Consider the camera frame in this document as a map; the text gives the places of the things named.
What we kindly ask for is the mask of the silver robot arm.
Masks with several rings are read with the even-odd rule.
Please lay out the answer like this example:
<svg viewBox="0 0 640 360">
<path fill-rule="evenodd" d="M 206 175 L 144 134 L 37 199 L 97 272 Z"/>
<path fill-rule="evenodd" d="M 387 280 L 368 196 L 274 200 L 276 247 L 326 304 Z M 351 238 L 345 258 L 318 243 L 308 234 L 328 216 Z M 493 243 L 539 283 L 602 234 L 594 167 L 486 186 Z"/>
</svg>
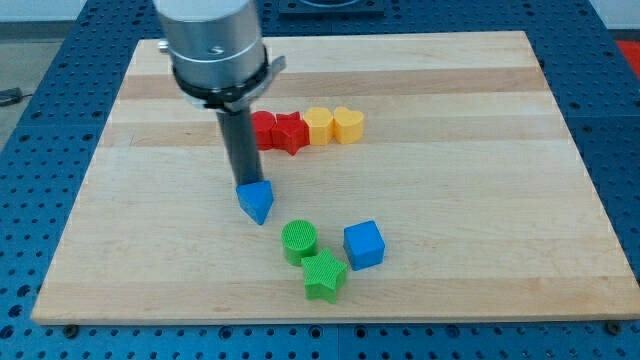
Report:
<svg viewBox="0 0 640 360">
<path fill-rule="evenodd" d="M 183 94 L 216 112 L 238 185 L 261 182 L 263 171 L 250 106 L 286 58 L 269 58 L 251 0 L 155 0 L 163 51 Z"/>
</svg>

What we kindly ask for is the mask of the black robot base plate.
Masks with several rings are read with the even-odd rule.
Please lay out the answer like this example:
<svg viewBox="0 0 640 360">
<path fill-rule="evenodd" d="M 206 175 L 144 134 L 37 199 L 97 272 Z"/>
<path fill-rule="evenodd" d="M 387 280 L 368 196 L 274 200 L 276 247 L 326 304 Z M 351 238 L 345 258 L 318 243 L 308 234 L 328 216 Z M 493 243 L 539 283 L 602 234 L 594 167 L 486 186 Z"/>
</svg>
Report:
<svg viewBox="0 0 640 360">
<path fill-rule="evenodd" d="M 277 0 L 284 15 L 383 14 L 385 0 Z"/>
</svg>

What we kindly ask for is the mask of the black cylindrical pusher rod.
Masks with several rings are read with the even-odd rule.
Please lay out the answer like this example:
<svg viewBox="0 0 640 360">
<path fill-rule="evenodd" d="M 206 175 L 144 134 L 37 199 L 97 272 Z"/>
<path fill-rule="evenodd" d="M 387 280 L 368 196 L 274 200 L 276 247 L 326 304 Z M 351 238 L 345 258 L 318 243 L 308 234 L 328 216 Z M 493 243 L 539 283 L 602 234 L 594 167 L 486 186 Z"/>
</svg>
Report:
<svg viewBox="0 0 640 360">
<path fill-rule="evenodd" d="M 235 183 L 241 186 L 263 181 L 250 111 L 243 109 L 237 112 L 218 112 L 217 120 Z"/>
</svg>

